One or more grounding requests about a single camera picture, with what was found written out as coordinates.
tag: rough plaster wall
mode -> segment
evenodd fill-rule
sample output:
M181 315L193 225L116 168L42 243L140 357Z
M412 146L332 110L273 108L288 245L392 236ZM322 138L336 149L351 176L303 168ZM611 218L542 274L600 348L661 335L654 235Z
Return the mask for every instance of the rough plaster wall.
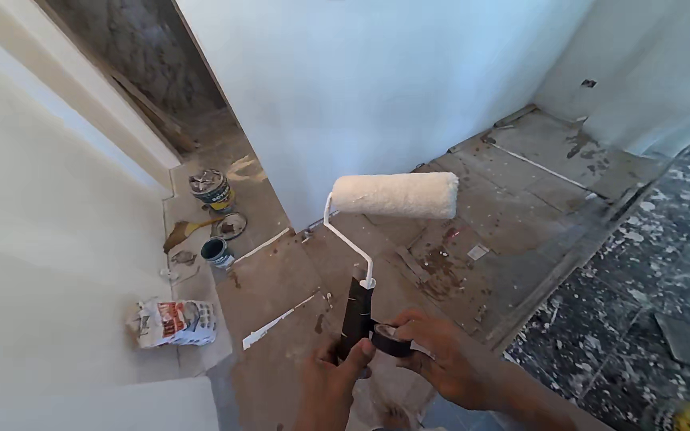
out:
M47 0L68 26L101 58L124 74L165 112L221 108L225 102L206 68L183 44L187 34L172 29L179 18L171 0Z
M674 156L690 143L690 2L598 0L535 101L589 116L584 129L599 142Z
M592 0L177 0L292 225L521 109Z
M0 74L0 401L178 377L123 322L171 296L162 203Z

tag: wooden brush handle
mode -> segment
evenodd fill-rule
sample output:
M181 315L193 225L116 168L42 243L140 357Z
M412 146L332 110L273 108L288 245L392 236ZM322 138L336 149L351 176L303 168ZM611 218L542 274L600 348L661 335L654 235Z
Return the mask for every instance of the wooden brush handle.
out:
M221 216L216 217L216 218L214 218L214 219L212 219L212 220L207 220L207 221L203 221L203 222L201 222L201 223L197 223L197 225L198 225L199 228L203 228L203 227L206 226L206 225L211 225L212 223L216 223L217 221L222 221L223 219L225 219L225 216L224 216L224 215L221 215Z

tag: paint can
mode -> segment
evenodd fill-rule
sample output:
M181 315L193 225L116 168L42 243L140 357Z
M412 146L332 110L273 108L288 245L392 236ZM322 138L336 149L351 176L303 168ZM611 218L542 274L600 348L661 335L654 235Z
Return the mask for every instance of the paint can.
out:
M236 260L231 251L228 250L228 243L218 236L213 236L204 243L201 256L220 269L228 269Z
M197 200L206 203L217 212L231 211L235 201L235 192L222 172L214 169L203 170L190 176L188 184Z

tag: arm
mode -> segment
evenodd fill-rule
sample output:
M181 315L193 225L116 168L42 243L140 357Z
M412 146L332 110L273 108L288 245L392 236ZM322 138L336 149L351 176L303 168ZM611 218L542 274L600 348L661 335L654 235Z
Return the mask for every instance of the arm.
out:
M415 350L399 360L399 367L425 377L442 397L460 407L506 413L534 430L609 429L521 367L496 358L449 320L404 310L391 325L398 327L398 338L415 340L434 357Z

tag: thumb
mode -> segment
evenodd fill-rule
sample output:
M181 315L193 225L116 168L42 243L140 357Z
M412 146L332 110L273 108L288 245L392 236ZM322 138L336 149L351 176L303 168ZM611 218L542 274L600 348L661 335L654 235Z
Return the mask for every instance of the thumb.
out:
M374 359L377 348L367 338L361 338L348 353L347 358L340 364L343 376L352 387L356 384L356 379L361 375L361 371Z

